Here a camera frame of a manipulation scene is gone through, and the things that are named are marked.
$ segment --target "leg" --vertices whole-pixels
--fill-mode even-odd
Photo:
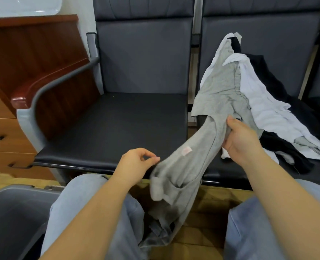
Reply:
[[[318,201],[320,186],[297,179]],[[224,259],[285,259],[265,210],[252,197],[229,212]]]
[[[84,174],[67,185],[50,209],[41,255],[106,181],[103,175]],[[105,259],[146,259],[138,247],[143,236],[143,217],[141,205],[128,194]]]

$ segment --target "chair armrest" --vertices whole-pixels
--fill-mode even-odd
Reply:
[[[29,109],[32,105],[35,107],[38,98],[45,91],[91,68],[98,62],[99,58],[97,57],[90,60],[85,58],[28,80],[13,91],[11,94],[11,104],[15,109]]]

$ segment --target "left hand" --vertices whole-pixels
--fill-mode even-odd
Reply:
[[[159,161],[160,157],[157,157],[154,153],[144,148],[129,150],[121,157],[112,178],[118,180],[120,184],[129,190],[132,186],[140,182],[145,172],[151,166]]]

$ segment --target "clothing pile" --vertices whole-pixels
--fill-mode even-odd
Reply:
[[[226,35],[202,77],[191,113],[207,116],[204,124],[151,174],[151,197],[158,202],[141,247],[169,244],[183,225],[202,175],[230,133],[228,115],[255,130],[277,163],[280,157],[305,174],[314,167],[309,158],[320,160],[320,114],[287,94],[263,56],[242,54],[241,39]]]

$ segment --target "hand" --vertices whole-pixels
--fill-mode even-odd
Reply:
[[[159,161],[160,157],[157,157],[154,153],[144,148],[129,150],[121,157],[111,179],[118,180],[119,184],[122,184],[129,190],[132,186],[140,182],[145,172],[151,166]]]
[[[230,115],[226,123],[232,130],[223,143],[223,148],[234,162],[243,167],[249,162],[257,161],[265,154],[254,130]]]

